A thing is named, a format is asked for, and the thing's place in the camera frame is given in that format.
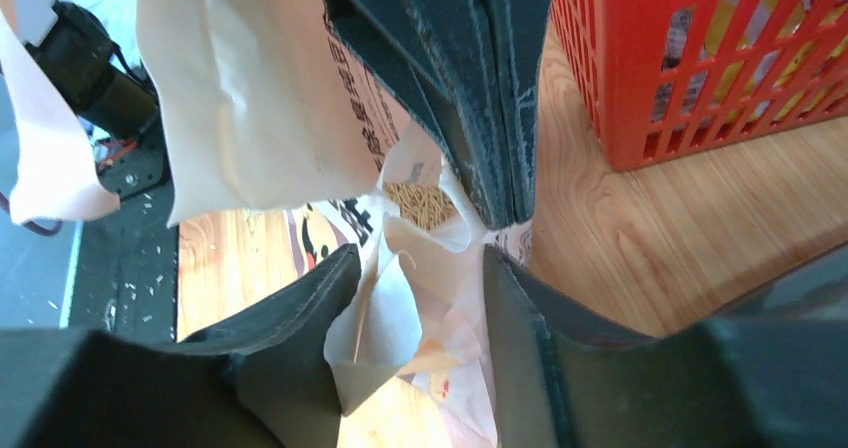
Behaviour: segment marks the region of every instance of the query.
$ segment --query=white paper bag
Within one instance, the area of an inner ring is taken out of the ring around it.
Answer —
[[[343,408],[400,375],[439,402],[455,446],[495,446],[482,248],[526,260],[529,224],[484,227],[436,144],[336,39],[321,0],[139,0],[138,12],[171,222],[311,202],[363,261],[324,346]],[[386,182],[438,184],[458,215],[427,233],[400,217]]]
[[[9,196],[12,222],[18,224],[34,218],[92,220],[120,205],[97,178],[85,129],[19,39],[42,41],[46,28],[40,17],[44,10],[52,13],[50,2],[0,0],[0,64],[20,144],[18,181]]]
[[[394,162],[406,159],[408,145],[432,143],[421,135],[420,127],[408,127],[389,153],[377,189],[358,198],[362,205],[380,206],[381,220],[362,248],[368,261],[359,291],[331,325],[324,355],[346,412],[391,377],[413,375],[404,378],[436,400],[446,426],[454,426],[454,446],[497,446],[482,249],[495,243],[526,262],[530,225],[488,231],[444,163],[438,185],[457,216],[429,233],[401,218],[382,181],[408,174],[406,165]]]
[[[175,186],[170,223],[375,186],[409,115],[328,32],[322,0],[139,0]]]

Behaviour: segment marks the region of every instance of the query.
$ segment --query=red plastic basket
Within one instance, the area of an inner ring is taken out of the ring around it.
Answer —
[[[627,170],[848,114],[846,2],[553,0],[552,18]]]

